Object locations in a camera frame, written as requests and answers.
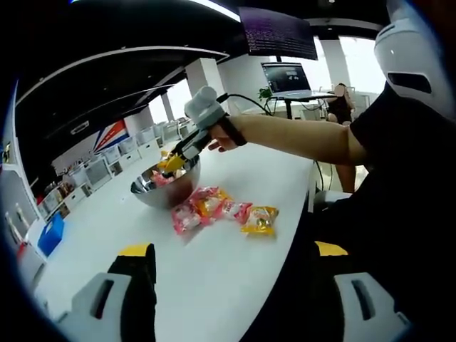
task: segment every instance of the candy wrapper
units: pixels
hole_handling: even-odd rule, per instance
[[[162,187],[163,185],[171,183],[174,180],[174,177],[166,178],[163,177],[163,175],[158,171],[153,170],[150,180],[152,180],[157,185],[157,187]]]
[[[220,208],[217,218],[233,219],[240,224],[244,224],[249,214],[252,203],[236,203],[226,200]]]
[[[206,218],[217,218],[225,201],[232,198],[218,187],[201,187],[190,197],[199,215]]]
[[[273,207],[250,207],[247,222],[241,228],[243,233],[274,235],[274,220],[279,210]]]
[[[194,229],[202,223],[201,216],[189,202],[185,202],[174,208],[171,211],[171,218],[172,225],[178,234]]]

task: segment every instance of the hand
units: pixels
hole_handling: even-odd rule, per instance
[[[232,122],[232,124],[236,127],[236,129],[241,132],[242,130],[240,129],[240,121],[241,117],[230,117],[229,120]],[[209,149],[210,150],[215,150],[216,148],[219,149],[219,152],[225,152],[229,150],[233,150],[237,147],[237,145],[234,143],[233,140],[228,136],[228,134],[225,133],[223,128],[220,126],[216,125],[210,130],[210,134],[212,136],[212,139],[215,139],[213,143],[209,144]]]

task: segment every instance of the pink snack bag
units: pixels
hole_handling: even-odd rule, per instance
[[[240,224],[244,224],[249,216],[249,208],[252,203],[236,203],[233,201],[225,201],[220,208],[217,218],[233,219]]]
[[[172,209],[171,218],[172,225],[178,234],[194,229],[202,223],[201,216],[189,202],[179,204]]]

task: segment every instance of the person's arm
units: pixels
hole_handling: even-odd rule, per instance
[[[248,143],[331,164],[360,165],[366,158],[349,126],[263,115],[240,115],[230,120]],[[213,128],[211,134],[217,142],[209,146],[210,150],[224,152],[237,147],[220,127]]]

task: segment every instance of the potted plant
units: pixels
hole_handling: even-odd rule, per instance
[[[258,99],[260,100],[260,102],[262,102],[263,100],[267,100],[270,97],[272,97],[272,92],[269,87],[260,88],[258,90]]]

